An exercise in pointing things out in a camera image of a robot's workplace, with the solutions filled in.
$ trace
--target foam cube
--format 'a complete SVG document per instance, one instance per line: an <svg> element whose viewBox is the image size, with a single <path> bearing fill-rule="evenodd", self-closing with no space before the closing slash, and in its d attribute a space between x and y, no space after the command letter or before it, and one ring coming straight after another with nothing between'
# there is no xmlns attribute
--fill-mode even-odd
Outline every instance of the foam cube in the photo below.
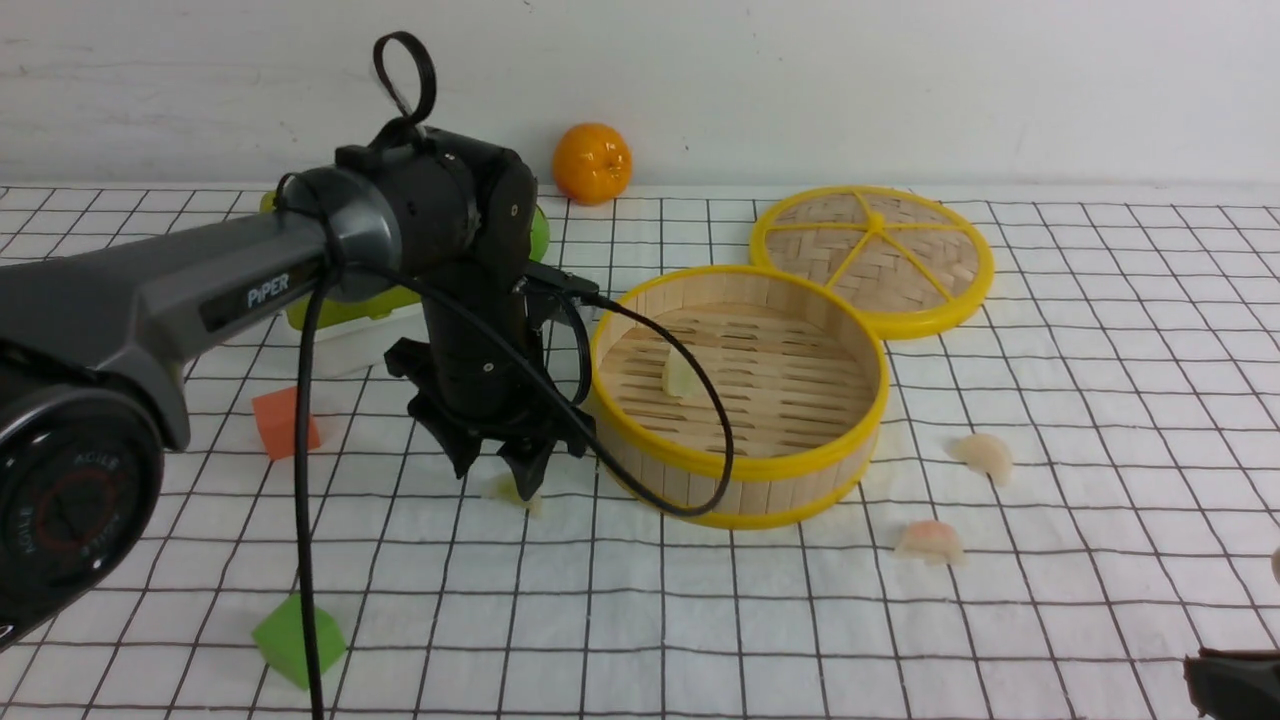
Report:
<svg viewBox="0 0 1280 720"><path fill-rule="evenodd" d="M253 629L253 644L266 664L294 685L308 689L307 656L302 641L302 596L291 594ZM316 648L320 651L320 673L333 667L347 652L347 641L338 621L316 607Z"/></svg>
<svg viewBox="0 0 1280 720"><path fill-rule="evenodd" d="M298 409L298 388L291 387L253 398L257 434L271 460L293 456L293 416ZM316 420L307 415L307 450L320 447Z"/></svg>

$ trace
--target woven bamboo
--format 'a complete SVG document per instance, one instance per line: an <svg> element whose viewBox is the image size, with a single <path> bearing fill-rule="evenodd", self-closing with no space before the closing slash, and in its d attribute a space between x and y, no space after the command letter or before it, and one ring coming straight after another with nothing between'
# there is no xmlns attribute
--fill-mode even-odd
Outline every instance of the woven bamboo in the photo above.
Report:
<svg viewBox="0 0 1280 720"><path fill-rule="evenodd" d="M968 220L922 197L870 187L783 200L756 224L751 258L826 286L887 338L960 324L995 277L991 251Z"/></svg>
<svg viewBox="0 0 1280 720"><path fill-rule="evenodd" d="M829 291L776 270L699 268L621 300L681 340L721 396L733 480L703 524L764 528L808 518L849 492L876 443L888 369L879 341ZM712 497L724 438L709 397L662 389L668 346L617 315L593 359L599 434L649 489L677 505Z"/></svg>

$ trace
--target fabric surface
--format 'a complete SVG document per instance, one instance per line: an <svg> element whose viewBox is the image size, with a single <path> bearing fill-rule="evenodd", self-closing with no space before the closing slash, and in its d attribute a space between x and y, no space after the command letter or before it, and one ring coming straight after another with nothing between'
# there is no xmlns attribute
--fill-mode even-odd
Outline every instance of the fabric surface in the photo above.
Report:
<svg viewBox="0 0 1280 720"><path fill-rule="evenodd" d="M250 213L260 195L0 192L0 264ZM746 263L751 222L783 196L635 193L543 197L547 261L614 293ZM1190 720L1184 656L1276 648L1280 210L936 196L993 247L989 299L957 329L888 345L872 469L797 527L666 520L564 455L526 518L485 497L493 448L453 479L384 369L316 382L319 605L352 644L325 676L337 716ZM294 577L291 468L264 455L250 405L292 384L293 342L276 318L188 366L193 442L169 457L146 538L0 655L0 716L302 716L306 696L250 637ZM553 332L558 379L576 373L571 345ZM946 455L972 432L1010 446L1009 487ZM919 519L952 524L968 565L895 557Z"/></svg>

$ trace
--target orange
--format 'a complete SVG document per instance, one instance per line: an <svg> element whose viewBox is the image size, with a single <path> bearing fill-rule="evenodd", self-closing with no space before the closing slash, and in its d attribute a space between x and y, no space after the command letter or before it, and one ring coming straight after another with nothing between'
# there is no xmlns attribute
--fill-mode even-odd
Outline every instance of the orange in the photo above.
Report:
<svg viewBox="0 0 1280 720"><path fill-rule="evenodd" d="M599 205L622 195L631 182L631 150L609 126L573 126L556 146L552 177L575 202Z"/></svg>

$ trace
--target piper logo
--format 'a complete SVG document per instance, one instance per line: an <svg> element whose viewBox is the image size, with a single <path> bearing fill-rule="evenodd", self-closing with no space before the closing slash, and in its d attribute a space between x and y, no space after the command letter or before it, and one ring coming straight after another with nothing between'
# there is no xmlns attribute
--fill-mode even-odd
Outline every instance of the piper logo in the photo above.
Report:
<svg viewBox="0 0 1280 720"><path fill-rule="evenodd" d="M248 306L252 310L259 305L278 297L282 292L289 290L289 274L282 273L274 278L262 283L261 287L255 287L248 291Z"/></svg>

